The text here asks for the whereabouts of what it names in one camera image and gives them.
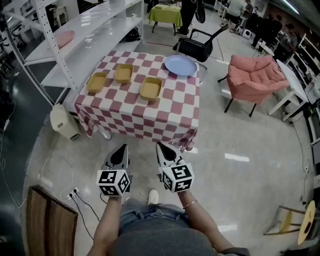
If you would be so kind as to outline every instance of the yellow tray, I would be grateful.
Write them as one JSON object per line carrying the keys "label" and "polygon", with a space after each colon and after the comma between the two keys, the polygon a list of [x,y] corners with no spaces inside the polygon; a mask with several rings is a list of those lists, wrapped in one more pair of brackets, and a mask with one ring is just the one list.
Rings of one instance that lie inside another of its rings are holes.
{"label": "yellow tray", "polygon": [[155,102],[162,87],[162,80],[156,77],[146,77],[140,87],[140,95],[147,101]]}
{"label": "yellow tray", "polygon": [[134,65],[132,64],[119,64],[116,68],[114,79],[119,84],[127,84],[131,82],[132,72]]}
{"label": "yellow tray", "polygon": [[91,93],[100,93],[105,85],[108,74],[106,72],[96,72],[91,76],[86,85],[86,89]]}

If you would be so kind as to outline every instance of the denim shorts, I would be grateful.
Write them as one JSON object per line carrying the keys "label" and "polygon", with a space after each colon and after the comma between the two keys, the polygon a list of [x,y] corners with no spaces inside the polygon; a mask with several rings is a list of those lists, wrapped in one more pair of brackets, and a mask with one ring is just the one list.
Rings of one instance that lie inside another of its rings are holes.
{"label": "denim shorts", "polygon": [[145,205],[130,198],[121,208],[119,232],[121,233],[123,228],[132,223],[150,218],[168,218],[190,225],[186,213],[176,205],[163,203]]}

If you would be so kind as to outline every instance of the green table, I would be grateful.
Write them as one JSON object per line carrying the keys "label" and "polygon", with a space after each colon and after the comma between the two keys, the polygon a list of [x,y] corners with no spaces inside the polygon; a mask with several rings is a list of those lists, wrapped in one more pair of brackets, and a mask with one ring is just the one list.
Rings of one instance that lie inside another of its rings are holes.
{"label": "green table", "polygon": [[172,23],[174,29],[174,35],[176,35],[176,27],[182,26],[180,7],[172,5],[157,4],[154,6],[149,14],[149,24],[155,22],[152,28],[152,33],[154,32],[155,26],[158,22]]}

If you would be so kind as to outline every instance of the blue plate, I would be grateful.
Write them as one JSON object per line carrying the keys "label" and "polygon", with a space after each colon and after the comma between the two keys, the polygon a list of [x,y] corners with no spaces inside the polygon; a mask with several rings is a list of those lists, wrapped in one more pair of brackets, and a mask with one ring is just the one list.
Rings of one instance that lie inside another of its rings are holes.
{"label": "blue plate", "polygon": [[197,71],[196,63],[183,55],[167,57],[164,65],[171,73],[178,76],[192,76]]}

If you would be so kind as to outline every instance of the pink armchair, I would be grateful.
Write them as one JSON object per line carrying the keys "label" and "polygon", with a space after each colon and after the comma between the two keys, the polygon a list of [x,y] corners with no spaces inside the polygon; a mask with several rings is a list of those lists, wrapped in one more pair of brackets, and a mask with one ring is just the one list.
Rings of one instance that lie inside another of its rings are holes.
{"label": "pink armchair", "polygon": [[254,103],[250,117],[257,104],[260,105],[268,95],[289,85],[271,55],[260,58],[232,55],[228,74],[218,83],[224,79],[228,82],[232,96],[224,113],[236,99]]}

